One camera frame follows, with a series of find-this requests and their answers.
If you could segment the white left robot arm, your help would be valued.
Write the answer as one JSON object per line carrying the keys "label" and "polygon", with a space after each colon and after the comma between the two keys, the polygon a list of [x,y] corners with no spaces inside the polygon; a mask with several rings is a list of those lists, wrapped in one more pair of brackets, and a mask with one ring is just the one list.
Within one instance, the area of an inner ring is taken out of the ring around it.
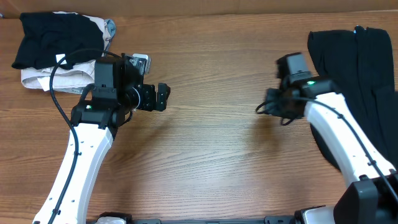
{"label": "white left robot arm", "polygon": [[98,171],[118,129],[135,110],[164,111],[170,95],[165,83],[149,85],[150,57],[101,57],[95,81],[84,87],[67,119],[68,147],[52,189],[34,223],[85,223]]}

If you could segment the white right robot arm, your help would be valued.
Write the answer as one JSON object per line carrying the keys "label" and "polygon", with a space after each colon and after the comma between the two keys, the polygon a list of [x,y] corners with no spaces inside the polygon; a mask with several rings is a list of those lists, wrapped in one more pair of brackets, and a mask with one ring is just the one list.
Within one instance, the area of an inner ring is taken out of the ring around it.
{"label": "white right robot arm", "polygon": [[297,211],[295,223],[397,223],[397,169],[373,146],[331,80],[308,78],[270,88],[264,113],[305,118],[319,133],[346,184],[334,206]]}

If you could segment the black t-shirt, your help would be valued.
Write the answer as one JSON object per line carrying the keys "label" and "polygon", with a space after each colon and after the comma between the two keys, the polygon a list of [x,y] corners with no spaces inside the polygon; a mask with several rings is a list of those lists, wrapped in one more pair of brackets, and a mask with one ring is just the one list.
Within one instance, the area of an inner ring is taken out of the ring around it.
{"label": "black t-shirt", "polygon": [[391,38],[383,29],[310,32],[317,73],[333,79],[374,147],[397,165],[397,91]]}

